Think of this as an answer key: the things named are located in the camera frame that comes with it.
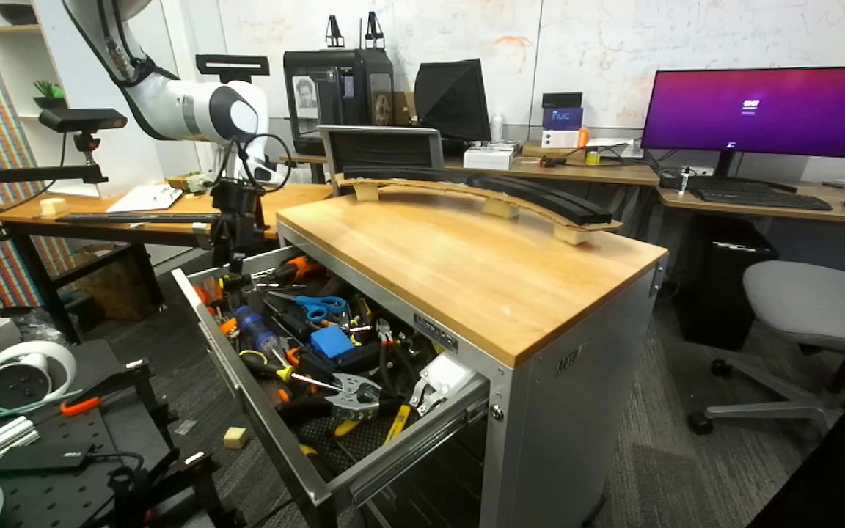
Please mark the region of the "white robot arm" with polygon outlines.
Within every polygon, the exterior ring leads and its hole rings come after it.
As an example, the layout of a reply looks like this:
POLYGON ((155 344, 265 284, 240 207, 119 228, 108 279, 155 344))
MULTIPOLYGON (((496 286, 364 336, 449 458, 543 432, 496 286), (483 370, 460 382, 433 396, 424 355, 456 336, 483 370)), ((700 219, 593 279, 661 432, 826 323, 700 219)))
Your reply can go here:
POLYGON ((151 0, 63 0, 67 18, 88 42, 113 81, 129 102, 138 127, 155 141, 216 141, 223 150, 211 200, 216 259, 265 253, 265 187, 255 182, 246 146, 267 135, 265 55, 204 52, 196 68, 216 81, 192 81, 155 65, 129 33, 129 21, 151 0))

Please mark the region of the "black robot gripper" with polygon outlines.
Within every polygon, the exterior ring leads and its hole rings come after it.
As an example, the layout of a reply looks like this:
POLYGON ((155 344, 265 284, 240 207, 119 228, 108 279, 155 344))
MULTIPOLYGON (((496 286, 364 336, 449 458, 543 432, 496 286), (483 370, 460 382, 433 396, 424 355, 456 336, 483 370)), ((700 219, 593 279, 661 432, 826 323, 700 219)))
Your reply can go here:
POLYGON ((267 248, 262 200, 290 182, 290 175, 283 175, 279 184, 262 184, 255 169, 249 166, 252 143, 255 138, 229 141, 223 146, 221 166, 216 169, 211 206, 218 207, 218 216, 211 223, 211 241, 218 262, 267 248))

